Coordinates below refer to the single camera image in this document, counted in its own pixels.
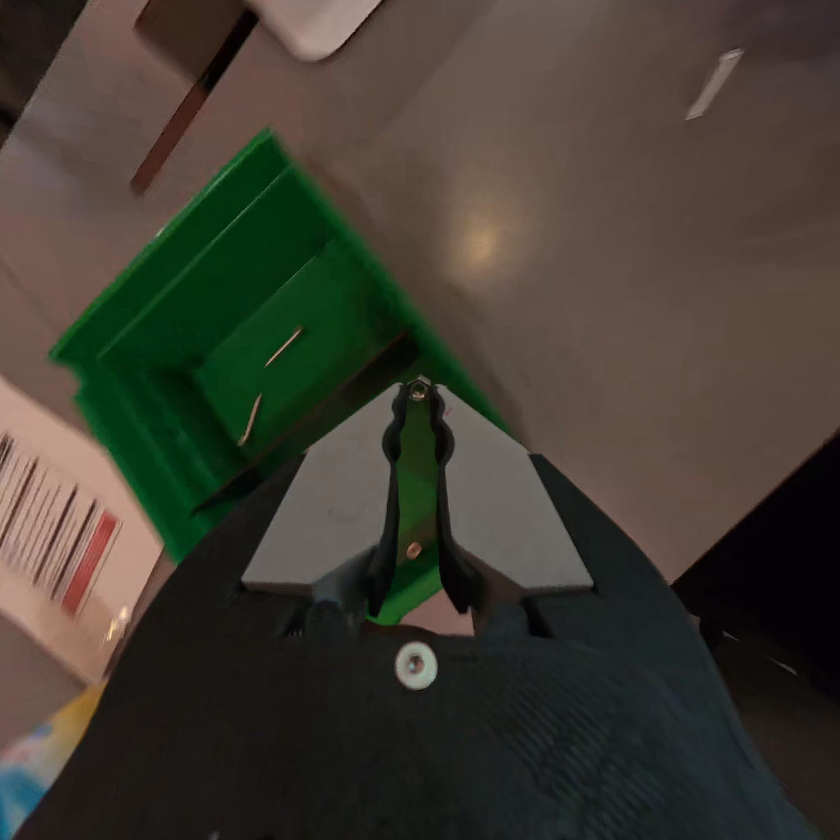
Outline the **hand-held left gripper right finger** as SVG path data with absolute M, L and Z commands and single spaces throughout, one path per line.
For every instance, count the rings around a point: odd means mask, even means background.
M 444 385 L 431 386 L 428 401 L 438 570 L 456 611 L 487 609 L 494 597 L 592 591 L 530 451 Z

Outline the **green plastic bin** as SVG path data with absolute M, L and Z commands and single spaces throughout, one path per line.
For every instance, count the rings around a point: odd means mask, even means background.
M 297 327 L 305 330 L 271 366 Z M 51 351 L 186 581 L 256 543 L 275 475 L 419 375 L 508 431 L 456 352 L 270 129 L 133 259 Z M 237 441 L 263 393 L 255 427 Z

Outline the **blue white wipes canister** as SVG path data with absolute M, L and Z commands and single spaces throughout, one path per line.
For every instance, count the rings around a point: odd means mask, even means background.
M 58 778 L 83 738 L 108 682 L 83 690 L 1 755 L 1 838 L 15 834 Z

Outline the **barcode printed sheet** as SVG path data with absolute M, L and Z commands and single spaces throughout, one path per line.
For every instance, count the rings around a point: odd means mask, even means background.
M 1 380 L 1 612 L 98 683 L 161 556 L 107 452 Z

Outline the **white metal stand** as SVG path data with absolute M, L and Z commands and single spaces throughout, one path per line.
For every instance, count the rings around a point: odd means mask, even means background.
M 382 1 L 244 1 L 260 24 L 296 59 L 330 58 Z

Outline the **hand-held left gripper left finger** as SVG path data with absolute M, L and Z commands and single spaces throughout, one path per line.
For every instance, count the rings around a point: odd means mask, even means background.
M 406 386 L 386 388 L 309 447 L 241 582 L 250 592 L 375 615 L 396 568 Z

